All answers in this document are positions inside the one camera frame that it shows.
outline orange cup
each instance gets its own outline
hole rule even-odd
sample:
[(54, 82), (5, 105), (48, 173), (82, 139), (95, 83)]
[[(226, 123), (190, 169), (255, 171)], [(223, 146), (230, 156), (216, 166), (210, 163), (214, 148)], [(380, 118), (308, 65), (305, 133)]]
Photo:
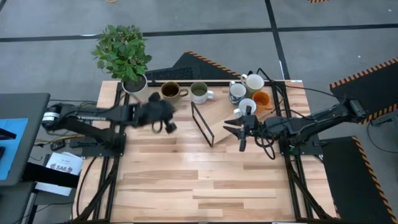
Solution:
[(257, 104), (256, 113), (262, 113), (265, 110), (272, 110), (274, 108), (269, 99), (269, 95), (263, 91), (256, 92), (253, 95), (253, 100)]

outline concrete floor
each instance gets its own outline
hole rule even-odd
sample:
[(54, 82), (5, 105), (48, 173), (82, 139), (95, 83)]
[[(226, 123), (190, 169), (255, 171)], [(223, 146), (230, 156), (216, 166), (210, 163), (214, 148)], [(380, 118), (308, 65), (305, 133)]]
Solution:
[[(271, 0), (278, 27), (347, 26), (398, 23), (398, 1)], [(107, 24), (135, 24), (146, 32), (270, 28), (263, 0), (8, 0), (0, 12), (0, 38), (48, 35), (97, 34)], [(280, 32), (290, 78), (328, 91), (328, 84), (398, 55), (398, 28)], [(0, 42), (0, 90), (2, 93), (49, 92), (52, 98), (96, 100), (103, 80), (90, 51), (94, 40)], [(150, 70), (171, 67), (185, 50), (196, 51), (239, 73), (262, 67), (274, 79), (282, 79), (271, 32), (248, 34), (181, 35), (151, 37), (147, 53)], [(312, 112), (335, 104), (329, 96), (308, 91)], [(398, 151), (396, 128), (387, 124), (371, 128), (379, 146)], [(366, 127), (341, 124), (320, 138), (355, 135), (361, 140), (377, 177), (398, 215), (398, 154), (377, 150), (368, 140)], [(39, 137), (45, 137), (40, 131)], [(50, 153), (35, 148), (34, 157)], [(64, 222), (70, 205), (46, 208), (34, 223)]]

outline wooden table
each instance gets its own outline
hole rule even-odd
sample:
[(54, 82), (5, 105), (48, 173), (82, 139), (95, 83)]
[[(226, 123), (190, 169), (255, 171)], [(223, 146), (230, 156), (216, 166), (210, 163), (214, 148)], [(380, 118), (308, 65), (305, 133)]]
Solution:
[[(301, 82), (286, 83), (303, 86)], [(98, 107), (113, 105), (117, 84), (116, 81), (103, 82)], [(227, 86), (210, 89), (218, 97), (228, 97)], [(264, 87), (264, 91), (271, 93), (271, 88)], [(310, 113), (304, 90), (288, 88), (287, 93), (292, 110)], [(126, 128), (127, 143), (119, 165), (112, 222), (295, 220), (285, 162), (277, 143), (274, 145), (275, 160), (270, 160), (263, 149), (255, 145), (253, 138), (248, 139), (246, 152), (239, 152), (239, 141), (233, 135), (211, 148), (192, 119), (189, 96), (182, 98), (177, 108), (175, 122), (178, 129), (173, 134), (168, 135), (164, 130), (153, 134), (150, 126)], [(106, 122), (95, 125), (109, 127)], [(84, 162), (82, 174), (91, 160), (88, 158)], [(335, 217), (323, 164), (314, 156), (302, 156), (302, 160), (309, 191), (325, 211)], [(102, 161), (103, 158), (98, 158), (94, 162), (83, 184), (80, 211), (96, 193)], [(305, 207), (298, 192), (304, 217)], [(100, 218), (104, 217), (107, 196), (106, 192)]]

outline black floor mat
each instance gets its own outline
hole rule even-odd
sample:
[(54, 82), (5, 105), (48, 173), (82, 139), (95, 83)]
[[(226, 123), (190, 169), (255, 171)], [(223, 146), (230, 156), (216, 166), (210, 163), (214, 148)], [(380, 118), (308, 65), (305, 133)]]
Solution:
[(341, 219), (359, 223), (398, 223), (356, 137), (326, 139), (323, 163)]
[(239, 79), (239, 74), (192, 51), (185, 52), (174, 64), (175, 67), (199, 66), (200, 79), (230, 80)]
[(359, 100), (369, 122), (397, 109), (398, 58), (358, 72), (329, 85), (335, 96)]

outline potted plant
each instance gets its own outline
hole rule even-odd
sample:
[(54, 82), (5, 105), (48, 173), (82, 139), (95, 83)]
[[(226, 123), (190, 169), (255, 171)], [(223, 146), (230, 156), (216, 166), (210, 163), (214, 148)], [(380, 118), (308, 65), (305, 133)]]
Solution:
[(145, 54), (145, 39), (139, 28), (134, 26), (108, 25), (99, 35), (98, 45), (91, 52), (98, 58), (97, 67), (106, 68), (112, 78), (120, 78), (128, 94), (141, 101), (148, 99), (148, 84), (145, 71), (152, 59)]

